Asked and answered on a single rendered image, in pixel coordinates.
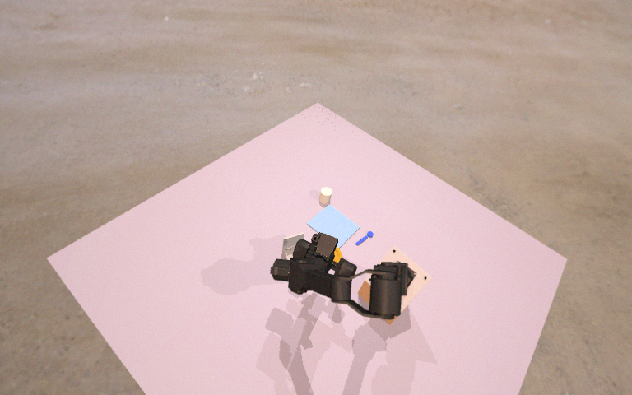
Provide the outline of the tan cylinder with white top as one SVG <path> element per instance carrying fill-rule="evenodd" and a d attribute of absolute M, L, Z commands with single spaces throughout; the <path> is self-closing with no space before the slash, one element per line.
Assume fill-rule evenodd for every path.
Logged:
<path fill-rule="evenodd" d="M 329 187 L 324 187 L 321 189 L 319 201 L 321 203 L 327 204 L 330 202 L 331 196 L 332 196 L 332 190 Z"/>

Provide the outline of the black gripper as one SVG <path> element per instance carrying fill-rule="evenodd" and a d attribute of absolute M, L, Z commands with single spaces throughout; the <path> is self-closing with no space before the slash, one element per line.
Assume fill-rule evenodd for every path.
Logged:
<path fill-rule="evenodd" d="M 315 250 L 314 244 L 310 243 L 305 239 L 300 239 L 296 243 L 293 258 L 302 258 L 306 260 L 318 260 L 320 261 L 325 269 L 325 272 L 328 273 L 331 269 L 335 271 L 334 275 L 343 275 L 353 277 L 356 273 L 357 266 L 344 258 L 340 258 L 339 263 L 335 261 L 327 261 L 323 256 L 314 256 L 313 252 Z"/>

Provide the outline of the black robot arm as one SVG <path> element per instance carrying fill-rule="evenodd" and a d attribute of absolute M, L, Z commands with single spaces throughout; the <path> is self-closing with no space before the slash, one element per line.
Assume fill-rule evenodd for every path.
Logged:
<path fill-rule="evenodd" d="M 319 232 L 314 234 L 314 256 L 323 256 L 333 261 L 338 239 Z M 373 269 L 367 269 L 354 276 L 332 275 L 325 272 L 318 260 L 290 258 L 276 259 L 270 274 L 275 281 L 288 281 L 288 288 L 297 295 L 313 291 L 331 299 L 335 304 L 345 304 L 365 317 L 394 319 L 401 314 L 401 298 L 407 295 L 407 287 L 416 273 L 408 263 L 381 262 Z M 371 275 L 369 310 L 351 300 L 352 279 L 365 273 Z M 415 273 L 415 275 L 414 275 Z"/>

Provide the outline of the light blue square mat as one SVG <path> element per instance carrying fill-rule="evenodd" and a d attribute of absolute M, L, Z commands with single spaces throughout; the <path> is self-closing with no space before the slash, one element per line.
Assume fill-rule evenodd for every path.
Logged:
<path fill-rule="evenodd" d="M 338 248 L 360 228 L 330 204 L 312 218 L 307 225 L 316 232 L 322 232 L 337 238 Z"/>

